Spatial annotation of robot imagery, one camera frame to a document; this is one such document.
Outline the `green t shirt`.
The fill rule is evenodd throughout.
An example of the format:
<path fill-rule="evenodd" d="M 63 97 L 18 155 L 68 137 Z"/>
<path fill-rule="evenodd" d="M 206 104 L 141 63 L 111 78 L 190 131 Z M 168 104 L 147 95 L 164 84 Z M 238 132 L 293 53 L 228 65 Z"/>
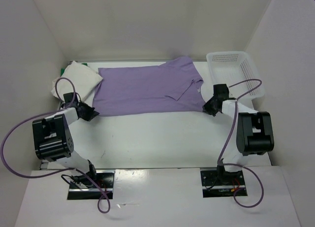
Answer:
<path fill-rule="evenodd" d="M 65 72 L 65 68 L 62 68 L 61 72 L 60 72 L 60 76 L 62 76 L 64 74 L 64 72 Z"/>

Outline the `white t shirt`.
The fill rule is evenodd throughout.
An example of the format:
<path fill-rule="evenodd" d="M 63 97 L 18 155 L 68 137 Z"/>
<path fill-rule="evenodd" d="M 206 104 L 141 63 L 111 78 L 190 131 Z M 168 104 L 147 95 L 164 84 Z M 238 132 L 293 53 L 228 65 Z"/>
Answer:
<path fill-rule="evenodd" d="M 76 61 L 72 61 L 72 63 L 66 67 L 61 77 L 67 78 L 73 83 L 75 91 L 80 95 L 82 101 L 85 101 L 96 86 L 103 80 L 96 71 Z M 55 89 L 57 79 L 59 78 L 56 78 L 52 82 L 53 88 L 51 90 L 52 95 L 56 98 L 58 98 Z M 62 79 L 58 82 L 57 91 L 60 98 L 63 99 L 63 95 L 73 92 L 73 88 L 71 83 Z"/>

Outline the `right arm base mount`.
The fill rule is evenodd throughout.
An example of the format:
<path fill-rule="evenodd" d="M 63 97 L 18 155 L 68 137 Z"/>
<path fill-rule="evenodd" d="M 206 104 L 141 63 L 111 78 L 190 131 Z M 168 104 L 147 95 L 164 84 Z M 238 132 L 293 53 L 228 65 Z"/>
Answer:
<path fill-rule="evenodd" d="M 200 170 L 203 198 L 247 196 L 243 172 L 219 178 L 216 168 Z"/>

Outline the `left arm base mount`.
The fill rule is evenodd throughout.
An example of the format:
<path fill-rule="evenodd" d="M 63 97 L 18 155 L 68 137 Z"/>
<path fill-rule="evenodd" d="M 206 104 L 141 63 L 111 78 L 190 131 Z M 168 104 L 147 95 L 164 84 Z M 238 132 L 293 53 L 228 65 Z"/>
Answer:
<path fill-rule="evenodd" d="M 110 200 L 113 199 L 114 176 L 115 171 L 113 170 L 96 171 L 95 182 L 106 192 Z M 69 185 L 67 200 L 97 200 L 101 197 L 99 189 L 83 175 L 62 175 L 61 177 Z"/>

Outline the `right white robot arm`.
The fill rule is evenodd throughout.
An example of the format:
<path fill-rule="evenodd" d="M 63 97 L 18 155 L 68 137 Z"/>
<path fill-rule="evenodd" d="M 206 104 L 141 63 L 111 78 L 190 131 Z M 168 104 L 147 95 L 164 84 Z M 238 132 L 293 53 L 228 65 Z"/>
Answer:
<path fill-rule="evenodd" d="M 259 112 L 235 98 L 213 96 L 203 106 L 203 112 L 216 116 L 218 113 L 232 118 L 232 127 L 219 154 L 216 179 L 227 184 L 240 174 L 249 156 L 262 156 L 274 149 L 271 115 Z"/>

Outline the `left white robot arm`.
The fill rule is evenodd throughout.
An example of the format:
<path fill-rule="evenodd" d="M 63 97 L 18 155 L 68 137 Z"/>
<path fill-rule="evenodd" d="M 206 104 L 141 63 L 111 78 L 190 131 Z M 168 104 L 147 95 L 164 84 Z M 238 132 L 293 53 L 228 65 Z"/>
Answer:
<path fill-rule="evenodd" d="M 99 115 L 95 108 L 84 102 L 64 103 L 61 110 L 46 118 L 32 122 L 35 154 L 40 160 L 56 162 L 72 168 L 76 183 L 88 188 L 98 182 L 92 162 L 80 156 L 74 148 L 70 125 L 77 120 L 91 121 Z"/>

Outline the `lavender t shirt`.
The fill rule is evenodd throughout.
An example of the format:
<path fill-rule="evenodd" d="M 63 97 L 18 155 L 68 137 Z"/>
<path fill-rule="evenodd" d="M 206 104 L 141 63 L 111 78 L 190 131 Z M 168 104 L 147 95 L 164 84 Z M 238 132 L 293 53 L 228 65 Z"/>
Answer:
<path fill-rule="evenodd" d="M 100 116 L 202 112 L 203 79 L 190 57 L 161 65 L 99 68 L 93 107 Z"/>

